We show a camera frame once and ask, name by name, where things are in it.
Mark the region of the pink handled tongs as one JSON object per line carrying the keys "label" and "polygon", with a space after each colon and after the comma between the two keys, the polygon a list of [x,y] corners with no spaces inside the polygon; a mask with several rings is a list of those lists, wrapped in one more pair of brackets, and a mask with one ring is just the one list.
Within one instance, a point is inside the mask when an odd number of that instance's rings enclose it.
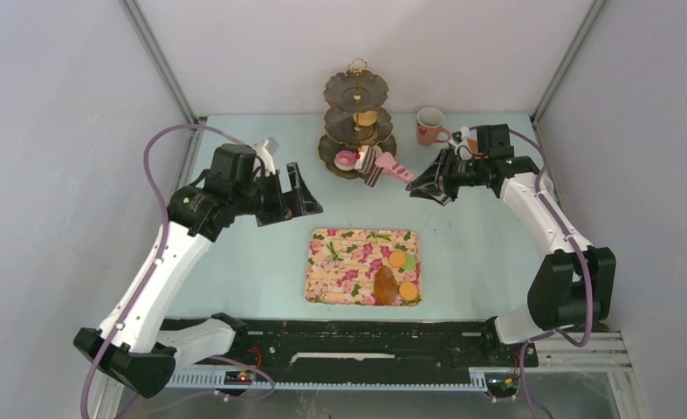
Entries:
{"label": "pink handled tongs", "polygon": [[384,152],[375,157],[374,165],[383,173],[392,175],[403,182],[411,197],[430,199],[442,206],[453,201],[436,181],[416,178],[409,169],[397,162],[389,152]]}

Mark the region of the pink frosted donut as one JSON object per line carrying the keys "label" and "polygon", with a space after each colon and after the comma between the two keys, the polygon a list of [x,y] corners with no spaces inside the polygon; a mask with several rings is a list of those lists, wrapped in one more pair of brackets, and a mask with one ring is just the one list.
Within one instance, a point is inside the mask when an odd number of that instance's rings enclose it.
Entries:
{"label": "pink frosted donut", "polygon": [[341,150],[334,157],[334,165],[339,170],[352,171],[355,170],[358,159],[357,153],[349,150]]}

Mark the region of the chocolate layered cake slice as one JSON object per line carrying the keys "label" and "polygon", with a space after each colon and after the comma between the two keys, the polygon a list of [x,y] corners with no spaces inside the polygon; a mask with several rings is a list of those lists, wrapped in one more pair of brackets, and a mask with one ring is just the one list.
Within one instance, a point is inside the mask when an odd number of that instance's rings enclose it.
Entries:
{"label": "chocolate layered cake slice", "polygon": [[361,173],[364,182],[370,188],[373,188],[381,177],[382,168],[377,164],[377,158],[382,154],[382,150],[378,146],[366,146],[365,153],[362,157]]}

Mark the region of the green macaron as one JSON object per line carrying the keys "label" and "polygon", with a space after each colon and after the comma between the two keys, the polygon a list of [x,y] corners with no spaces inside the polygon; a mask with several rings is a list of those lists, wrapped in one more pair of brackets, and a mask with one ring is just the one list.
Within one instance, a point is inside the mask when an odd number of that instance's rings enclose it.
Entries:
{"label": "green macaron", "polygon": [[402,266],[402,270],[403,271],[413,271],[416,267],[417,267],[416,257],[411,253],[407,253],[406,254],[406,262]]}

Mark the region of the orange round biscuit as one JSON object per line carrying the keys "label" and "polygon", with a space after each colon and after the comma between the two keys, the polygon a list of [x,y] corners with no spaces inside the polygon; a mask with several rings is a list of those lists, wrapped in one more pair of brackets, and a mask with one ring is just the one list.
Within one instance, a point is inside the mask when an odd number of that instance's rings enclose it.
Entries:
{"label": "orange round biscuit", "polygon": [[420,296],[418,286],[410,281],[402,282],[398,288],[398,293],[403,302],[414,301]]}
{"label": "orange round biscuit", "polygon": [[388,256],[388,263],[395,269],[402,268],[408,262],[408,254],[404,251],[393,251]]}

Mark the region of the yellow round cookie top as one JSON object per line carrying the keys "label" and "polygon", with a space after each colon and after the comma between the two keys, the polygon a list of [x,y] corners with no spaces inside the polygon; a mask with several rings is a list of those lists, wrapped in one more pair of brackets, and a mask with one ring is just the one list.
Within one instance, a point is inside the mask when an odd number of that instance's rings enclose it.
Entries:
{"label": "yellow round cookie top", "polygon": [[354,115],[355,124],[357,127],[371,127],[377,121],[378,116],[375,110],[370,110]]}

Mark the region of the brown croissant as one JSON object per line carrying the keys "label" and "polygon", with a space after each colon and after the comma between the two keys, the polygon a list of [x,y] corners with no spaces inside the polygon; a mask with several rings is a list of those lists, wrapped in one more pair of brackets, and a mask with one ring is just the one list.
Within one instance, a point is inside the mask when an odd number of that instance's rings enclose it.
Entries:
{"label": "brown croissant", "polygon": [[376,306],[391,306],[398,297],[399,285],[392,270],[381,267],[374,275],[373,297]]}

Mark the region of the orange round biscuit bottom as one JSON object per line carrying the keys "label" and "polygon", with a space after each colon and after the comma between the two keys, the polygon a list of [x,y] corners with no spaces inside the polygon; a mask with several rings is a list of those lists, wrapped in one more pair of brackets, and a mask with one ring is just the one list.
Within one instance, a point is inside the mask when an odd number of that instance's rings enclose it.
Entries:
{"label": "orange round biscuit bottom", "polygon": [[398,288],[398,293],[403,302],[414,301],[420,296],[418,286],[410,281],[402,282]]}

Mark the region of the white donut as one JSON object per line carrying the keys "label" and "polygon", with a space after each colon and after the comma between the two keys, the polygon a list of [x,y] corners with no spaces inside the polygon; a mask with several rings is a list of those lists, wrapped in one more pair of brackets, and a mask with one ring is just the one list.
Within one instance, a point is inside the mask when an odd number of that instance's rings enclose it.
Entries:
{"label": "white donut", "polygon": [[370,151],[370,146],[362,146],[357,150],[357,161],[365,161]]}

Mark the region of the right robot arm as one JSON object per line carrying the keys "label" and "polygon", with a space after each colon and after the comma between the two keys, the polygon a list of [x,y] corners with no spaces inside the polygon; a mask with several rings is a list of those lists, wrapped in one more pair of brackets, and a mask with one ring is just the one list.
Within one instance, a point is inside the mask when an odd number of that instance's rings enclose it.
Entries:
{"label": "right robot arm", "polygon": [[566,336],[573,326],[584,332],[571,344],[585,346],[594,325],[609,315],[615,281],[615,254],[571,224],[553,197],[546,168],[516,155],[514,137],[540,149],[506,124],[463,127],[406,187],[410,196],[441,205],[454,202],[462,188],[490,189],[518,218],[542,258],[526,302],[494,318],[492,334],[480,342],[482,356],[493,365],[511,359],[516,343],[552,333]]}

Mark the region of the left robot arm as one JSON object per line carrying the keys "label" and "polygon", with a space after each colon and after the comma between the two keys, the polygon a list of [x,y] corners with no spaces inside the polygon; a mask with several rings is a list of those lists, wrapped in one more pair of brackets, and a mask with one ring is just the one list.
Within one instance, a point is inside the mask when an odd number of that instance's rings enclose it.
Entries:
{"label": "left robot arm", "polygon": [[82,327],[73,345],[97,369],[136,394],[159,394],[180,364],[218,354],[238,363],[249,341],[216,317],[179,332],[161,325],[175,295],[203,254],[239,216],[260,227],[320,214],[297,162],[286,166],[291,188],[266,147],[223,144],[209,168],[169,199],[153,249],[117,306],[96,328]]}

